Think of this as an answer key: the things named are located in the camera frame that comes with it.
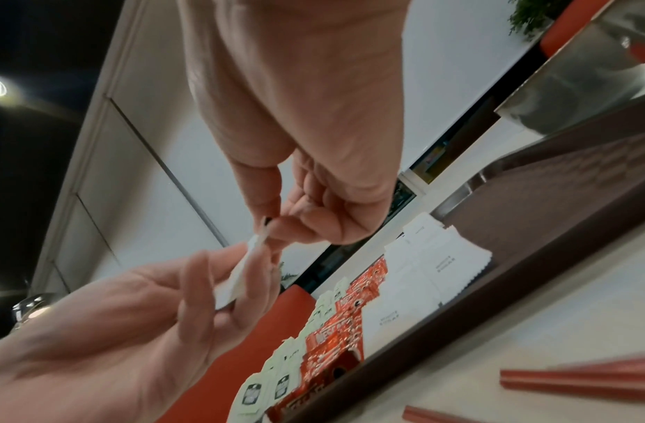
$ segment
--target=tray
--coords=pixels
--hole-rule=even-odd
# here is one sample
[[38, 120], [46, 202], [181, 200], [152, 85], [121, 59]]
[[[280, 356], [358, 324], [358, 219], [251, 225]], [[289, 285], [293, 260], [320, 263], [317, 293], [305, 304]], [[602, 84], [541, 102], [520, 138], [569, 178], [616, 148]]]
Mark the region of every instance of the tray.
[[645, 97], [496, 160], [432, 215], [491, 250], [491, 269], [287, 422], [338, 417], [644, 222]]

